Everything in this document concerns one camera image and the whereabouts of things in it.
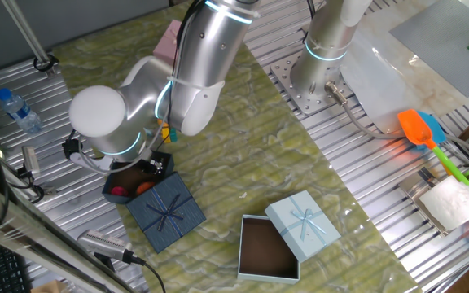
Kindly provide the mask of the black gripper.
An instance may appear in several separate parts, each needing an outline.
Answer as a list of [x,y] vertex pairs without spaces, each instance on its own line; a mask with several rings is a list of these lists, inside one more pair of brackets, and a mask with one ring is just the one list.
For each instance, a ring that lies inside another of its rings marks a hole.
[[140,159],[138,162],[138,167],[140,169],[146,169],[147,173],[151,174],[164,174],[164,161],[158,160],[158,155],[156,151],[153,151],[147,158]]

